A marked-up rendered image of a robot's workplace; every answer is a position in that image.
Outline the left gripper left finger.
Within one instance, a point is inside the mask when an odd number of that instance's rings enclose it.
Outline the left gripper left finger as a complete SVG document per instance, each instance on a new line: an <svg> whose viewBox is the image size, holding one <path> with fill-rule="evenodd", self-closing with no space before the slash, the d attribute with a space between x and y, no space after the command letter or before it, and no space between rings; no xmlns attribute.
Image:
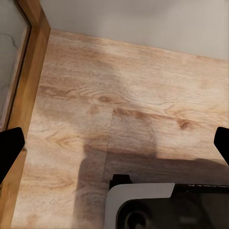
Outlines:
<svg viewBox="0 0 229 229"><path fill-rule="evenodd" d="M24 146L21 127L0 132L0 184Z"/></svg>

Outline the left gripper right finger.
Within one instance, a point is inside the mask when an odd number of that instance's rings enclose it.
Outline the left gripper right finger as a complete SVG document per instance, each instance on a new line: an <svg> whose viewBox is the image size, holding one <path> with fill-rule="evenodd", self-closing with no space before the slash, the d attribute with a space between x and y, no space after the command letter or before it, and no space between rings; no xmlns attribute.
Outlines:
<svg viewBox="0 0 229 229"><path fill-rule="evenodd" d="M229 129L218 127L215 133L214 145L221 153L227 164L229 165Z"/></svg>

